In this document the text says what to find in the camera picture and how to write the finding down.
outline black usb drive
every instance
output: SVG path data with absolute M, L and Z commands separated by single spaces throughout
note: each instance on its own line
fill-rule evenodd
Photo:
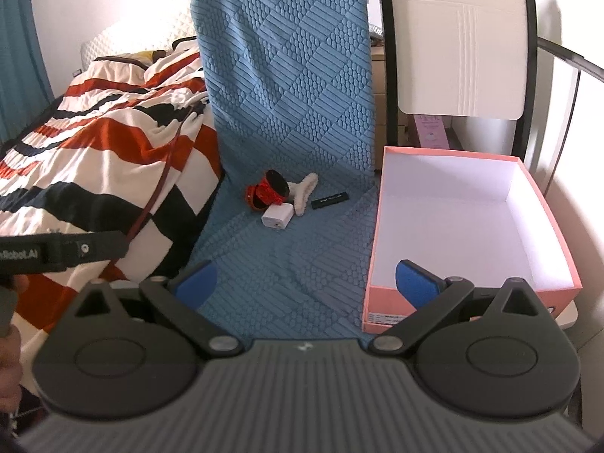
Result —
M 339 193 L 334 194 L 333 196 L 324 197 L 323 199 L 316 199 L 310 203 L 310 206 L 312 206 L 313 210 L 320 210 L 321 208 L 331 206 L 332 204 L 348 201 L 348 199 L 350 199 L 348 193 Z

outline human hand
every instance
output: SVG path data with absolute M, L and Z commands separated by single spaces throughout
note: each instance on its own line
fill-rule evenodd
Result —
M 22 293 L 27 289 L 27 276 L 14 276 L 13 289 Z M 0 339 L 0 412 L 13 413 L 21 401 L 19 383 L 23 368 L 19 363 L 21 355 L 21 335 L 14 325 L 11 325 L 8 335 Z

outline orange and black striped blanket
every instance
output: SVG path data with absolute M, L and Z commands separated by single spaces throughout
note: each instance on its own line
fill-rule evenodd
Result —
M 173 277 L 205 224 L 220 176 L 195 41 L 151 66 L 103 58 L 76 77 L 49 119 L 0 162 L 0 236 L 119 230 L 131 244 L 115 264 L 30 277 L 14 318 L 23 359 L 91 278 Z

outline pink box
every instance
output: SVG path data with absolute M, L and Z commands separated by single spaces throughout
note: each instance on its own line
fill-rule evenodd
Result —
M 581 290 L 545 198 L 516 157 L 387 146 L 362 316 L 381 333 L 415 308 L 397 291 L 409 259 L 479 287 L 522 277 L 556 317 Z

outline blue curtain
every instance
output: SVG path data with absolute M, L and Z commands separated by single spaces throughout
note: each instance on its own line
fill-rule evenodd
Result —
M 16 137 L 52 99 L 31 0 L 0 0 L 0 140 Z

